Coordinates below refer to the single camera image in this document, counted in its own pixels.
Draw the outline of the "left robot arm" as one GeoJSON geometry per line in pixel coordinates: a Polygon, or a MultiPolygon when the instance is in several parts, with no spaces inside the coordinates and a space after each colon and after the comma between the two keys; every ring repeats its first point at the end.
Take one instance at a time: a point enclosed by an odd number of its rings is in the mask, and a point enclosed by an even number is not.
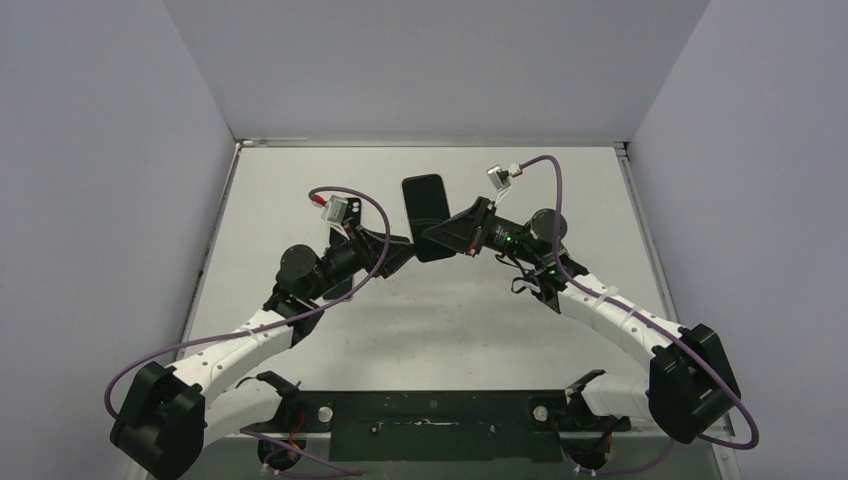
{"type": "Polygon", "coordinates": [[[178,479],[206,447],[244,427],[290,428],[297,388],[272,372],[249,372],[314,330],[325,310],[316,299],[361,270],[387,278],[414,255],[403,236],[361,226],[346,235],[323,255],[307,245],[288,248],[271,296],[235,331],[197,340],[199,351],[167,366],[144,365],[115,416],[111,443],[153,477],[178,479]]]}

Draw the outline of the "phone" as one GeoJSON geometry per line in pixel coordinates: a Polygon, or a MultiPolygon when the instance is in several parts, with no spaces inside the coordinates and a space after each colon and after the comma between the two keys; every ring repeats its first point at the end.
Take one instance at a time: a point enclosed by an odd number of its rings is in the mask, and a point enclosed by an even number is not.
{"type": "Polygon", "coordinates": [[[438,174],[407,177],[401,188],[415,256],[421,263],[451,258],[456,253],[424,237],[426,229],[450,217],[443,179],[438,174]]]}

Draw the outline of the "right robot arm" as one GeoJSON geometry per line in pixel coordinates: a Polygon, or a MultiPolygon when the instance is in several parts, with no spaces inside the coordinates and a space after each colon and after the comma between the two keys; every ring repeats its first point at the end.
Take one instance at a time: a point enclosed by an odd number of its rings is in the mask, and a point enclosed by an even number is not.
{"type": "Polygon", "coordinates": [[[720,338],[705,325],[687,328],[656,316],[600,282],[570,258],[566,231],[553,209],[518,224],[480,197],[446,220],[425,221],[422,236],[459,254],[488,248],[526,263],[521,281],[537,300],[588,326],[642,368],[631,376],[592,371],[568,387],[565,414],[572,425],[588,429],[603,417],[629,417],[655,423],[680,443],[703,437],[741,395],[720,338]]]}

